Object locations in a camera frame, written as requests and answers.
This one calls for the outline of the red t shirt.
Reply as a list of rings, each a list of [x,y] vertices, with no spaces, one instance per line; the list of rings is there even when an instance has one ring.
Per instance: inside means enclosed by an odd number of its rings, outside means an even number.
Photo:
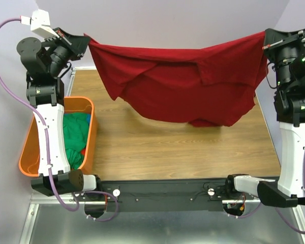
[[[265,32],[201,49],[89,49],[111,99],[141,116],[195,127],[230,127],[255,105],[266,75]]]

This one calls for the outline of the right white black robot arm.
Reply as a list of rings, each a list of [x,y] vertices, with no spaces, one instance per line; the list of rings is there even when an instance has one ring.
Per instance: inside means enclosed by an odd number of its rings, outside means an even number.
[[[305,29],[269,28],[263,50],[276,73],[274,107],[283,140],[280,177],[229,175],[224,194],[229,199],[251,194],[272,207],[305,205]]]

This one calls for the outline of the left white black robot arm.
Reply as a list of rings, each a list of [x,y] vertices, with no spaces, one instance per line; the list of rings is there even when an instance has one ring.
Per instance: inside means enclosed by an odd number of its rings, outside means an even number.
[[[26,68],[26,97],[34,109],[39,139],[38,176],[31,180],[31,187],[46,196],[83,191],[92,201],[102,197],[97,175],[71,170],[63,135],[64,83],[60,73],[69,61],[84,56],[89,41],[89,37],[75,36],[57,27],[43,41],[28,37],[17,44]]]

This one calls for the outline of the blue garment in basket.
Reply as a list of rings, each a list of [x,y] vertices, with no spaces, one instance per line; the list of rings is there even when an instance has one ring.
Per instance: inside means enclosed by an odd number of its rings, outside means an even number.
[[[91,115],[88,114],[87,117],[86,117],[86,121],[87,121],[88,123],[90,123],[90,120],[91,120]]]

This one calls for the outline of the green t shirt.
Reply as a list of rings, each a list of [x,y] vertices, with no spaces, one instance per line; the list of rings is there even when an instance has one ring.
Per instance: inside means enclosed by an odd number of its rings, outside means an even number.
[[[81,151],[86,148],[89,123],[87,113],[65,113],[63,117],[63,135],[65,151],[71,170],[78,169],[84,160]]]

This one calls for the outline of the orange plastic basket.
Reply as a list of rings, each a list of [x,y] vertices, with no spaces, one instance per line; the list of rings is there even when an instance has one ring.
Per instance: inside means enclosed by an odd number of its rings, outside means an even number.
[[[82,112],[90,115],[89,133],[84,152],[84,161],[80,165],[80,169],[84,174],[92,174],[98,129],[94,103],[87,97],[65,97],[64,104],[65,113]],[[39,165],[40,148],[37,122],[33,118],[20,156],[19,169],[26,176],[37,177]]]

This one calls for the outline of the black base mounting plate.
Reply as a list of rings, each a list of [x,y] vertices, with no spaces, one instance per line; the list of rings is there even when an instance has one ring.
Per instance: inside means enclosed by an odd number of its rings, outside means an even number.
[[[241,213],[252,196],[226,193],[224,178],[168,180],[105,180],[98,189],[114,195],[117,201],[101,194],[79,196],[86,209],[113,212],[223,211]]]

